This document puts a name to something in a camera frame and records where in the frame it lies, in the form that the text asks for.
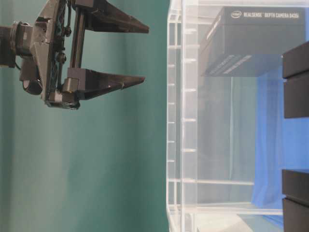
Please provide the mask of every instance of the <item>teal curtain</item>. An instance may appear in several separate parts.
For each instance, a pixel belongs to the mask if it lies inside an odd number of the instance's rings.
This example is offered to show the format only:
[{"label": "teal curtain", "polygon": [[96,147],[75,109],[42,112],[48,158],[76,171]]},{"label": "teal curtain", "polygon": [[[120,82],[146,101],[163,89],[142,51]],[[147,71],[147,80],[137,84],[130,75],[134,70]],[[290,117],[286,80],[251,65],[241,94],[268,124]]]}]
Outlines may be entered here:
[{"label": "teal curtain", "polygon": [[[149,25],[151,33],[88,31],[82,66],[144,75],[143,85],[84,101],[79,111],[65,111],[47,108],[39,97],[25,93],[18,70],[0,69],[0,231],[168,231],[169,3],[109,2]],[[2,0],[1,24],[32,23],[45,3]],[[70,45],[71,38],[66,41],[68,59]]]}]

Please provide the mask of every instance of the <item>blue cloth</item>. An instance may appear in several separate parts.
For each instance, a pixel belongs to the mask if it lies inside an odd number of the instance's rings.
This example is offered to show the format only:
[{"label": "blue cloth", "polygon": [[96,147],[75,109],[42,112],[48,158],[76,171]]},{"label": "blue cloth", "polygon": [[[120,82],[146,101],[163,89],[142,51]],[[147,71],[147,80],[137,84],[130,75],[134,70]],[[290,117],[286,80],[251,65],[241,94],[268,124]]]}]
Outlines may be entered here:
[{"label": "blue cloth", "polygon": [[[306,9],[306,20],[309,20]],[[309,39],[307,26],[306,37]],[[282,209],[282,169],[308,169],[309,118],[284,119],[282,67],[257,78],[255,180],[252,203]],[[283,227],[283,217],[266,216]]]}]

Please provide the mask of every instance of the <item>clear plastic container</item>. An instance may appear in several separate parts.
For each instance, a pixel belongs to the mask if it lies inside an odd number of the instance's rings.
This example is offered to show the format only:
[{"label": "clear plastic container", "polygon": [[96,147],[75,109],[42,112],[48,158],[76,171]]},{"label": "clear plastic container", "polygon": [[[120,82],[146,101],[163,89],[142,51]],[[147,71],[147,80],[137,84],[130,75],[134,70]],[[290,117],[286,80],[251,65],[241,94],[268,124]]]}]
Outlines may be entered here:
[{"label": "clear plastic container", "polygon": [[[307,0],[170,1],[167,212],[171,232],[283,231],[281,170],[309,168],[303,156],[309,147],[300,139],[309,138],[309,120],[283,117],[281,54],[307,40],[308,6]],[[258,20],[262,15],[265,21],[233,23],[227,17],[222,22],[224,9],[233,9],[227,10],[231,18]],[[304,24],[291,23],[302,17]],[[293,37],[295,30],[299,33]],[[250,35],[239,37],[235,31]],[[257,34],[253,42],[252,34],[261,31],[271,35]],[[211,38],[212,47],[205,52]]]}]

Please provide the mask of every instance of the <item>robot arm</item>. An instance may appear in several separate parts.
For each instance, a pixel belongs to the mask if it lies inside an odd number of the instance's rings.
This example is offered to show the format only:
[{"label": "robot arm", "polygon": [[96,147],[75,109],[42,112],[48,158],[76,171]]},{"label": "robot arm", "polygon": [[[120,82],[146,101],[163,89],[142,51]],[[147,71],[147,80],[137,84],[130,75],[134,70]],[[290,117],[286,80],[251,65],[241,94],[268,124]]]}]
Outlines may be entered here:
[{"label": "robot arm", "polygon": [[[66,8],[68,24],[64,25]],[[70,36],[70,13],[76,11],[68,76],[61,83],[65,37]],[[41,95],[49,107],[78,109],[80,100],[131,87],[143,77],[123,76],[82,69],[85,30],[148,33],[149,28],[106,0],[49,0],[34,25],[16,22],[0,27],[0,65],[14,68],[23,58],[20,81],[26,92]]]}]

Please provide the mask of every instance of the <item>screw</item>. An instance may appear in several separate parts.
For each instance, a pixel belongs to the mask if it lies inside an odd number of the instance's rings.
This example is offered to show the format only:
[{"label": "screw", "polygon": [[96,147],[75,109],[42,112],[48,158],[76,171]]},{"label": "screw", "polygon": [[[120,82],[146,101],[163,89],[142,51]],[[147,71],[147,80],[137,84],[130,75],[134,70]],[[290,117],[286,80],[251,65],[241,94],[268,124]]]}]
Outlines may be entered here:
[{"label": "screw", "polygon": [[66,54],[59,53],[59,55],[57,56],[57,61],[61,64],[64,64],[67,61]]},{"label": "screw", "polygon": [[67,27],[65,32],[66,37],[69,37],[71,33],[72,33],[71,27]]}]

